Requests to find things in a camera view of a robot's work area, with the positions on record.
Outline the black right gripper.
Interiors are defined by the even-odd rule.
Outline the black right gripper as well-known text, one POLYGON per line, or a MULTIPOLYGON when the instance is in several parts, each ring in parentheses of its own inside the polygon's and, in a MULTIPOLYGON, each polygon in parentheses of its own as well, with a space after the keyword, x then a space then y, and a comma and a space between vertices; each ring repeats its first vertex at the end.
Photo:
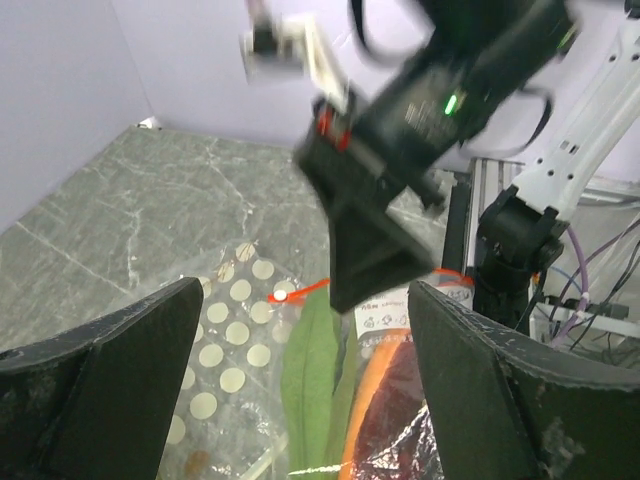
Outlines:
POLYGON ((563 1, 422 1, 429 42, 366 102, 318 98, 294 159, 327 215, 330 304, 346 313, 431 273, 432 253, 385 211, 410 188, 444 197, 429 170, 479 134, 500 104, 560 49, 574 26, 563 1))

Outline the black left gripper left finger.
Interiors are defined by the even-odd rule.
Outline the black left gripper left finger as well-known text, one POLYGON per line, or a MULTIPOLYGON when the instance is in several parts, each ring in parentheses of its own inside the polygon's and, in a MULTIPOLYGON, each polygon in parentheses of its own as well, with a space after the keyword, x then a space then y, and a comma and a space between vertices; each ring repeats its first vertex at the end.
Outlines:
POLYGON ((155 478, 202 303, 186 277, 3 352, 2 478, 155 478))

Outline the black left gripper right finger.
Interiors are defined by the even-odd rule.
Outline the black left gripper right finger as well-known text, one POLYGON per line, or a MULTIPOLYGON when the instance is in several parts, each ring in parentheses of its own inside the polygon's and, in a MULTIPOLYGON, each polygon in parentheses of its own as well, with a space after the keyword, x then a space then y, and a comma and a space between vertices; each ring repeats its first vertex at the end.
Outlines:
POLYGON ((554 350, 410 285, 408 311, 449 479, 635 479, 639 375, 554 350))

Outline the clear bag orange zipper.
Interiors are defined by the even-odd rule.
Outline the clear bag orange zipper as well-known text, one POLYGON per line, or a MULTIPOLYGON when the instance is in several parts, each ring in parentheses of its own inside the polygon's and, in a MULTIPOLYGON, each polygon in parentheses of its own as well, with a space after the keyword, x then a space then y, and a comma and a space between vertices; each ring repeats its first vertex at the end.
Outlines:
POLYGON ((443 478, 407 287, 340 316, 328 285, 280 284, 267 296, 285 340, 278 377, 287 478, 443 478))

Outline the red meat slab orange rind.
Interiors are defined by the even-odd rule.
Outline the red meat slab orange rind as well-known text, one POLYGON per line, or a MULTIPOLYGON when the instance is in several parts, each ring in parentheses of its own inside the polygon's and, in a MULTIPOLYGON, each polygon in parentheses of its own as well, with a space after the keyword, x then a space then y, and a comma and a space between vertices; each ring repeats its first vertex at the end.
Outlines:
POLYGON ((424 394, 410 341, 380 344, 360 382, 340 479, 417 479, 424 394))

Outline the green leafy vegetable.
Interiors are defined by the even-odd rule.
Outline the green leafy vegetable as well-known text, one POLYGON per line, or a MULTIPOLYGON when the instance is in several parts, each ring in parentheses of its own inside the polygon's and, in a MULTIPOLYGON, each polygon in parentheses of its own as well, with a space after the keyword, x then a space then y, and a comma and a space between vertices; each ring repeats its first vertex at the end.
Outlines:
POLYGON ((326 287, 306 299, 283 354, 281 403, 289 479, 335 479, 356 387, 358 341, 351 315, 330 306, 326 287))

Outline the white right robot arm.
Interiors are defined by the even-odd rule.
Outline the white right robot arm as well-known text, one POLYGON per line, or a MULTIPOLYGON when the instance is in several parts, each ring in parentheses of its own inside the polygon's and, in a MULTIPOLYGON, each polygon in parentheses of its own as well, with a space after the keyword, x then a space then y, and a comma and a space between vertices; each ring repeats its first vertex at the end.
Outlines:
MULTIPOLYGON (((577 36, 563 1, 423 1, 430 41, 370 103, 339 78, 319 30, 305 49, 323 98, 294 154, 325 211, 330 236, 330 301, 344 313, 433 270, 430 252, 389 214, 405 189, 425 207, 442 194, 430 167, 479 134, 499 105, 577 36)), ((482 213, 484 253, 475 269, 474 307, 522 329, 528 282, 562 251, 579 199, 639 113, 639 5, 625 5, 614 49, 548 151, 482 213)))

